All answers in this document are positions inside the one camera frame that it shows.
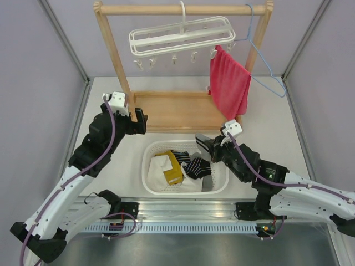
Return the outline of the black white-striped sock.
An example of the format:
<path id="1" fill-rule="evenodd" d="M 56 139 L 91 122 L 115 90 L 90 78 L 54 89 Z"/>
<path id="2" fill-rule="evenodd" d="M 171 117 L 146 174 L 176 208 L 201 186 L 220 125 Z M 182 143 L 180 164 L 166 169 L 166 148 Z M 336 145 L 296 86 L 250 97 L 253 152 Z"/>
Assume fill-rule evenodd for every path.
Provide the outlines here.
<path id="1" fill-rule="evenodd" d="M 211 175 L 210 163 L 201 157 L 194 158 L 186 166 L 183 166 L 186 175 L 194 180 Z"/>
<path id="2" fill-rule="evenodd" d="M 179 165 L 181 165 L 183 162 L 190 163 L 190 161 L 191 161 L 190 154 L 187 151 L 178 152 L 175 150 L 170 150 L 170 152 L 174 155 L 174 157 L 176 158 Z"/>

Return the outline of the white sock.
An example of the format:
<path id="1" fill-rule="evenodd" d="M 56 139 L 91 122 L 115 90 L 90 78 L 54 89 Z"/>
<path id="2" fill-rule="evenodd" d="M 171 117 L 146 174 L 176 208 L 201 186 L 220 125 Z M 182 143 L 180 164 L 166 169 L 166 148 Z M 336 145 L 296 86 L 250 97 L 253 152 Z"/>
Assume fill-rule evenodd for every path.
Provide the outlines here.
<path id="1" fill-rule="evenodd" d="M 180 193 L 198 193 L 202 192 L 202 179 L 193 179 L 189 177 L 184 169 L 184 166 L 187 166 L 186 162 L 183 162 L 180 165 L 180 169 L 182 172 L 182 183 L 179 187 L 178 192 Z"/>
<path id="2" fill-rule="evenodd" d="M 172 164 L 168 155 L 155 156 L 150 161 L 148 175 L 146 177 L 147 186 L 155 192 L 161 192 L 168 186 L 165 178 L 165 171 L 172 170 Z"/>

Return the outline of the yellow bear sock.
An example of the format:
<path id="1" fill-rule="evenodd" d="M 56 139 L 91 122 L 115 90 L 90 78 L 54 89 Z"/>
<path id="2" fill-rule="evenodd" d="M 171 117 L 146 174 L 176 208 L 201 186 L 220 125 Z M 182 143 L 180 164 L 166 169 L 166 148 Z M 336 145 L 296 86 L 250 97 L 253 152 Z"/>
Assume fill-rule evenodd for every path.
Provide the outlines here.
<path id="1" fill-rule="evenodd" d="M 168 156 L 168 159 L 171 163 L 172 169 L 164 171 L 165 179 L 169 186 L 176 185 L 181 183 L 183 180 L 183 174 L 180 168 L 180 164 L 176 159 L 175 155 L 171 150 L 156 154 L 155 156 Z"/>

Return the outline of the white plastic clip hanger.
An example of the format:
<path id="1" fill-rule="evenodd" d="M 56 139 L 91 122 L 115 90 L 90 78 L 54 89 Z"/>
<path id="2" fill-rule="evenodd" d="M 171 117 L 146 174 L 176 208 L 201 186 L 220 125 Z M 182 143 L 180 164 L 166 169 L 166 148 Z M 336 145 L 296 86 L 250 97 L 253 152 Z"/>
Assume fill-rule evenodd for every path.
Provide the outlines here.
<path id="1" fill-rule="evenodd" d="M 149 69 L 156 64 L 159 56 L 170 54 L 173 66 L 177 53 L 189 51 L 190 61 L 196 62 L 198 50 L 210 48 L 210 58 L 217 53 L 218 45 L 233 45 L 236 33 L 226 17 L 215 16 L 188 21 L 186 7 L 180 1 L 182 20 L 179 23 L 132 30 L 128 35 L 129 48 L 135 57 L 134 63 L 144 70 L 143 59 L 149 60 Z"/>

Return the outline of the grey striped-cuff sock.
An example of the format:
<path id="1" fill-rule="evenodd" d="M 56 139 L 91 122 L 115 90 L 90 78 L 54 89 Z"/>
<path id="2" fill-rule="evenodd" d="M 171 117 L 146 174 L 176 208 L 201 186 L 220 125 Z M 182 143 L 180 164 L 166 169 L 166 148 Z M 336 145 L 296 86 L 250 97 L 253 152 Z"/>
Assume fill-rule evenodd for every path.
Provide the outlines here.
<path id="1" fill-rule="evenodd" d="M 211 161 L 211 155 L 210 151 L 208 149 L 208 146 L 205 144 L 205 141 L 209 140 L 210 138 L 203 135 L 203 134 L 196 134 L 195 135 L 195 141 L 197 144 L 197 148 L 201 152 L 201 158 L 203 158 L 205 161 Z"/>
<path id="2" fill-rule="evenodd" d="M 213 178 L 211 175 L 203 177 L 202 192 L 210 192 L 213 189 Z"/>

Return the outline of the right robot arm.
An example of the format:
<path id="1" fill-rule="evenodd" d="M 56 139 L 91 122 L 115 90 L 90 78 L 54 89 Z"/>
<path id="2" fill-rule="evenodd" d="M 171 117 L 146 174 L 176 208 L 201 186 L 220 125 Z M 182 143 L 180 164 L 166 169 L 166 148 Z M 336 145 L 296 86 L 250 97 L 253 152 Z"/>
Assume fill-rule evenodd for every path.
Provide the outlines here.
<path id="1" fill-rule="evenodd" d="M 258 152 L 223 136 L 196 135 L 199 150 L 211 162 L 222 162 L 258 194 L 253 211 L 259 218 L 303 218 L 333 223 L 354 236 L 354 192 L 339 190 L 301 177 L 287 167 L 262 160 Z"/>

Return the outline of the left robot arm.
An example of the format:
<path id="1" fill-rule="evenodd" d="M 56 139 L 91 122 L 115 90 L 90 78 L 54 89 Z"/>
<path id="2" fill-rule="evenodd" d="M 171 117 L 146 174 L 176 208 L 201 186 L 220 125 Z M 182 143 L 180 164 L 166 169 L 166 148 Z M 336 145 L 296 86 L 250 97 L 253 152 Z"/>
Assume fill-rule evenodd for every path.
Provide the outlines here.
<path id="1" fill-rule="evenodd" d="M 101 218 L 115 219 L 122 215 L 121 198 L 110 190 L 97 193 L 83 208 L 68 214 L 81 192 L 111 161 L 121 140 L 126 135 L 146 133 L 148 116 L 141 108 L 135 109 L 137 121 L 119 108 L 106 104 L 101 105 L 101 110 L 49 196 L 26 221 L 11 226 L 10 232 L 22 242 L 20 265 L 24 265 L 27 250 L 40 262 L 51 263 L 85 227 Z"/>

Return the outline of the white perforated plastic basket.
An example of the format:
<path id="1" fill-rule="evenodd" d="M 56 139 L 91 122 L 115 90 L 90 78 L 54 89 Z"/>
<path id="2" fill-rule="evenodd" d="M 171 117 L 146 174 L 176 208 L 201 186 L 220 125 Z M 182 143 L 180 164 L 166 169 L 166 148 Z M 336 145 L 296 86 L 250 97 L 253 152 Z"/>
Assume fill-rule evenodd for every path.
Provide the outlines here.
<path id="1" fill-rule="evenodd" d="M 158 191 L 148 184 L 148 172 L 150 161 L 159 152 L 173 149 L 179 152 L 198 152 L 197 144 L 194 140 L 167 140 L 155 141 L 150 144 L 144 151 L 142 160 L 141 177 L 145 189 L 153 195 L 157 196 L 171 196 L 171 197 L 184 197 L 184 196 L 199 196 L 199 195 L 212 195 L 223 191 L 229 182 L 229 171 L 222 162 L 213 163 L 211 165 L 212 175 L 212 189 L 206 192 L 180 192 L 180 185 L 173 185 Z"/>

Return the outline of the wooden clothes rack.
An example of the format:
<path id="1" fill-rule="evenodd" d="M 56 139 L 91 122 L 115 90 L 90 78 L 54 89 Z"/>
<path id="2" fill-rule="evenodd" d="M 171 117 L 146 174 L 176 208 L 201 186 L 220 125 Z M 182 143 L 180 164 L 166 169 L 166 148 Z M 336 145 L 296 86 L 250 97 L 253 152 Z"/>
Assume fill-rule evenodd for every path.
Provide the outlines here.
<path id="1" fill-rule="evenodd" d="M 247 6 L 185 6 L 186 19 L 188 21 L 208 17 L 223 16 L 251 16 Z M 110 54 L 116 75 L 123 92 L 128 96 L 128 109 L 130 117 L 136 119 L 135 108 L 142 108 L 148 116 L 148 131 L 150 132 L 210 132 L 217 131 L 222 124 L 228 121 L 218 110 L 209 94 L 210 81 L 200 90 L 191 89 L 191 85 L 185 83 L 183 90 L 174 90 L 172 85 L 153 84 L 148 91 L 131 91 L 126 78 L 123 64 L 115 44 L 113 34 L 109 25 L 109 16 L 151 16 L 160 19 L 162 16 L 179 15 L 182 20 L 182 9 L 178 5 L 104 5 L 102 2 L 95 2 L 94 13 L 102 32 L 103 39 Z M 254 6 L 256 16 L 260 18 L 265 11 L 265 4 Z M 221 45 L 230 54 L 233 45 Z M 157 69 L 163 59 L 168 62 L 169 68 L 174 68 L 182 60 L 189 62 L 191 53 L 189 51 L 177 53 L 177 62 L 173 66 L 171 55 L 165 54 L 158 57 L 152 69 Z M 210 69 L 210 48 L 198 50 L 196 62 L 202 59 Z M 149 60 L 143 59 L 144 69 L 149 69 Z"/>

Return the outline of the pink towel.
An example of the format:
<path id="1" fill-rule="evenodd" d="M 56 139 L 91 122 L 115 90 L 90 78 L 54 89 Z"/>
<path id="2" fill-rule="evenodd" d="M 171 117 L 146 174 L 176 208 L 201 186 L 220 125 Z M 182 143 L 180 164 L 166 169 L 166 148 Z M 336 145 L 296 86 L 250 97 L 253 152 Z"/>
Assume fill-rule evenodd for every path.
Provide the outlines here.
<path id="1" fill-rule="evenodd" d="M 223 116 L 232 120 L 247 111 L 251 74 L 222 46 L 215 49 L 210 60 L 209 94 Z"/>

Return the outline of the aluminium mounting rail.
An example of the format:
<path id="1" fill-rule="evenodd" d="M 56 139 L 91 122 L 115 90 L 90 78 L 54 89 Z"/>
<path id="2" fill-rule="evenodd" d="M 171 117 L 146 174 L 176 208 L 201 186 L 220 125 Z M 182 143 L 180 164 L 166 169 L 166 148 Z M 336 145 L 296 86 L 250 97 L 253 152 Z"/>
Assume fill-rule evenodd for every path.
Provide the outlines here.
<path id="1" fill-rule="evenodd" d="M 252 199 L 215 198 L 132 198 L 123 197 L 122 202 L 138 203 L 140 221 L 222 221 L 235 219 L 236 203 Z"/>

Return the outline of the left aluminium frame post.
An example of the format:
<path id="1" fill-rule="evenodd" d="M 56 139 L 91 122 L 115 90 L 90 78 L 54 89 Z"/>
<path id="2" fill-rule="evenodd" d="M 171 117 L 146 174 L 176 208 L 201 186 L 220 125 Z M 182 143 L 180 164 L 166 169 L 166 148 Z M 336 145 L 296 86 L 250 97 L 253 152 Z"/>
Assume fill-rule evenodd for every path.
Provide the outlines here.
<path id="1" fill-rule="evenodd" d="M 88 77 L 87 72 L 85 71 L 82 63 L 80 62 L 72 44 L 70 43 L 69 38 L 67 37 L 63 27 L 57 18 L 53 8 L 51 7 L 48 0 L 37 0 L 38 4 L 41 6 L 44 14 L 48 18 L 52 28 L 54 29 L 56 35 L 58 36 L 61 44 L 63 45 L 65 51 L 69 55 L 71 61 L 74 63 L 76 70 L 79 72 L 84 83 L 87 85 L 90 82 L 90 77 Z"/>

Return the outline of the aluminium frame post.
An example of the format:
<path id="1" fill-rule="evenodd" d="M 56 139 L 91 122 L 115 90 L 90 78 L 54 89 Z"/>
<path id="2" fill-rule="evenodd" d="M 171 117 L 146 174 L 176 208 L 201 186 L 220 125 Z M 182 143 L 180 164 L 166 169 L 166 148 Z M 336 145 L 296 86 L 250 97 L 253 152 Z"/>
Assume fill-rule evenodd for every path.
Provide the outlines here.
<path id="1" fill-rule="evenodd" d="M 292 69 L 294 68 L 295 64 L 298 61 L 298 58 L 300 57 L 301 53 L 306 47 L 306 44 L 309 42 L 311 39 L 313 33 L 315 32 L 317 26 L 321 22 L 323 16 L 327 12 L 327 9 L 331 5 L 332 0 L 322 0 L 319 7 L 317 8 L 311 22 L 309 23 L 306 31 L 304 32 L 295 52 L 293 53 L 290 61 L 288 62 L 285 71 L 281 75 L 282 80 L 285 82 L 288 76 L 290 75 Z"/>
<path id="2" fill-rule="evenodd" d="M 61 44 L 63 45 L 65 51 L 69 55 L 71 61 L 74 63 L 76 70 L 79 72 L 84 83 L 87 85 L 90 82 L 90 77 L 88 77 L 87 72 L 85 71 L 82 63 L 80 62 L 72 44 L 70 43 L 69 38 L 67 37 L 63 27 L 57 18 L 53 8 L 51 7 L 48 0 L 37 0 L 38 4 L 41 6 L 44 14 L 48 18 L 52 28 L 54 29 L 56 35 L 58 36 Z"/>

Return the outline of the right aluminium frame post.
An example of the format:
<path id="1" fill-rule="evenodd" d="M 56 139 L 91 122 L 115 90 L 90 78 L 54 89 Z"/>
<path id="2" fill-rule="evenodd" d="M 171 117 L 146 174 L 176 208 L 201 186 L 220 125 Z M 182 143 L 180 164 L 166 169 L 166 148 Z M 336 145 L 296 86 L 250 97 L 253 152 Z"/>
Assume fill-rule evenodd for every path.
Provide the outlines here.
<path id="1" fill-rule="evenodd" d="M 311 39 L 313 33 L 315 32 L 317 26 L 321 22 L 323 16 L 327 12 L 327 9 L 331 5 L 332 0 L 322 0 L 319 7 L 317 8 L 311 22 L 309 23 L 306 31 L 304 32 L 295 52 L 293 53 L 290 61 L 288 62 L 285 71 L 281 75 L 282 80 L 285 82 L 288 76 L 290 75 L 292 69 L 294 68 L 295 64 L 298 61 L 298 58 L 300 57 L 301 53 L 306 47 L 306 44 L 309 42 Z"/>

